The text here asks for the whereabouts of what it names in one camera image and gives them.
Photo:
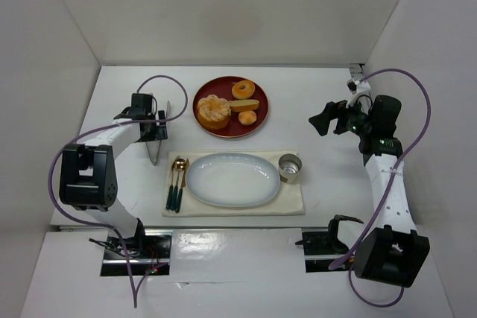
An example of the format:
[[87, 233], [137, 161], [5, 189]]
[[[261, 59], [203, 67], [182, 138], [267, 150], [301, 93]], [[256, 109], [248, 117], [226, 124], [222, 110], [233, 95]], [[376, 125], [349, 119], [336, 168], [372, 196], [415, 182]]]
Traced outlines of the stainless steel tongs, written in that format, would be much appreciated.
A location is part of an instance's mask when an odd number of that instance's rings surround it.
[[[166, 103], [166, 110], [165, 110], [165, 118], [169, 118], [171, 115], [171, 102], [167, 101]], [[159, 155], [162, 147], [162, 140], [157, 141], [157, 148], [156, 151], [151, 149], [150, 143], [146, 142], [146, 150], [148, 152], [149, 160], [153, 166], [157, 166], [159, 163]]]

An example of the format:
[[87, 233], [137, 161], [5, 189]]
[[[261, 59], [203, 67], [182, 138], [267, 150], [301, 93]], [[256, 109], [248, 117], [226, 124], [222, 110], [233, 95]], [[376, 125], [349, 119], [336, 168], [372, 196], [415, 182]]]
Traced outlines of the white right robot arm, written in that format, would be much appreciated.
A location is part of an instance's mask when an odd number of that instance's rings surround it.
[[402, 104], [379, 95], [368, 112], [361, 104], [329, 102], [309, 119], [321, 136], [336, 121], [335, 134], [351, 132], [360, 139], [358, 149], [372, 187], [374, 213], [343, 256], [353, 258], [360, 279], [409, 288], [430, 251], [429, 239], [417, 233], [409, 212], [403, 180], [405, 151], [395, 137]]

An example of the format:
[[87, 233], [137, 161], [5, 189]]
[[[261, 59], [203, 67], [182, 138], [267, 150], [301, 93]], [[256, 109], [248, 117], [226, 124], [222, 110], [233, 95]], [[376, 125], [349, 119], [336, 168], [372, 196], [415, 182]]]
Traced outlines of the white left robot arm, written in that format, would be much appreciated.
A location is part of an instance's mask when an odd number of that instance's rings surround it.
[[171, 103], [157, 109], [152, 94], [134, 93], [131, 105], [114, 117], [116, 126], [83, 144], [68, 144], [62, 153], [60, 189], [61, 203], [88, 213], [99, 223], [109, 226], [112, 239], [105, 247], [119, 254], [127, 251], [137, 257], [153, 244], [146, 238], [140, 219], [120, 203], [115, 159], [130, 144], [162, 142], [168, 138], [166, 124], [157, 119], [170, 118]]

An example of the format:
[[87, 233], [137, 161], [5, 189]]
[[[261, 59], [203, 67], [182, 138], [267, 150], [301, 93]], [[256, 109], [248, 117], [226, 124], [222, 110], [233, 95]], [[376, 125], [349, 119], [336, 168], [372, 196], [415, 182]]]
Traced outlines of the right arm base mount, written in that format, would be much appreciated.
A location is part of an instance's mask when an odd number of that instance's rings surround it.
[[327, 231], [302, 231], [295, 245], [303, 249], [306, 273], [329, 272], [329, 265], [349, 250], [340, 241], [330, 239]]

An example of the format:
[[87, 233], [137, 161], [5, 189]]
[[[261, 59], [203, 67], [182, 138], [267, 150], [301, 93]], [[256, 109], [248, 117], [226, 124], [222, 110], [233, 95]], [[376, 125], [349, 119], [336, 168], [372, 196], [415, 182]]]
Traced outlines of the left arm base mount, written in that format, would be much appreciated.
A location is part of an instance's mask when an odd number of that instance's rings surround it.
[[[108, 236], [102, 241], [90, 238], [89, 242], [103, 249], [100, 276], [127, 276], [127, 263], [124, 250], [118, 238]], [[147, 272], [151, 276], [168, 276], [170, 273], [171, 232], [147, 232], [142, 249], [129, 249], [131, 273], [143, 276]]]

